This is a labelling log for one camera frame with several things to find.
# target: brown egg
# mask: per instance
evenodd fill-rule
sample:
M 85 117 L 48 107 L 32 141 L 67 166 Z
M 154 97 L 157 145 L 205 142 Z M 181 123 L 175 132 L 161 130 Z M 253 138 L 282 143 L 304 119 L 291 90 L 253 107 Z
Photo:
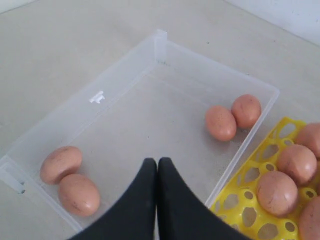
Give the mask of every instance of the brown egg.
M 82 162 L 82 153 L 75 146 L 63 146 L 50 153 L 40 169 L 40 178 L 46 184 L 58 184 L 62 178 L 75 173 Z
M 284 217 L 292 212 L 298 202 L 295 182 L 280 171 L 269 171 L 262 175 L 256 194 L 261 207 L 276 217 Z
M 261 115 L 261 104 L 255 96 L 244 94 L 234 100 L 231 112 L 239 128 L 252 128 Z
M 293 144 L 279 154 L 276 167 L 280 172 L 291 177 L 300 187 L 308 184 L 316 174 L 317 159 L 306 146 Z
M 320 158 L 320 122 L 309 123 L 304 126 L 294 142 L 306 146 L 317 158 Z
M 298 228 L 301 240 L 320 239 L 320 196 L 312 199 L 303 209 Z
M 64 177 L 59 184 L 58 194 L 62 206 L 78 216 L 90 216 L 100 205 L 100 193 L 96 185 L 80 174 Z
M 231 140 L 237 132 L 234 116 L 223 106 L 211 107 L 205 114 L 205 124 L 210 134 L 220 141 Z

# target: egg tray cup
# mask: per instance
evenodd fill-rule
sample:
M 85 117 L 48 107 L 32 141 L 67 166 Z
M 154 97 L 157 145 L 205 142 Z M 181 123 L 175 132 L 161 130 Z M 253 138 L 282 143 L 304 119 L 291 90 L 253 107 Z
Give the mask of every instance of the egg tray cup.
M 276 171 L 281 151 L 294 143 L 306 123 L 284 117 L 254 150 L 237 173 L 218 194 L 210 210 L 224 222 L 254 240 L 300 240 L 299 215 L 304 206 L 317 196 L 315 189 L 320 180 L 319 162 L 314 179 L 298 188 L 298 203 L 286 217 L 275 217 L 258 203 L 256 192 L 259 178 L 268 171 Z M 294 130 L 281 137 L 289 127 Z

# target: clear plastic container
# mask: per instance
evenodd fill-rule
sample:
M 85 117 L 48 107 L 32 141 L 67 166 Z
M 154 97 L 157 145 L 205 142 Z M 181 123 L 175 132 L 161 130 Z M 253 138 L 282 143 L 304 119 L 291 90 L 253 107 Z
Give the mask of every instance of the clear plastic container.
M 205 129 L 206 110 L 229 108 L 246 93 L 261 102 L 255 126 L 230 142 L 214 140 Z M 20 137 L 0 160 L 0 179 L 18 193 L 24 183 L 32 185 L 76 231 L 117 201 L 146 157 L 171 157 L 201 201 L 211 196 L 210 204 L 278 95 L 275 87 L 168 41 L 158 30 Z M 58 187 L 40 180 L 43 160 L 65 145 L 82 150 L 79 172 L 100 190 L 101 206 L 91 217 L 66 212 Z

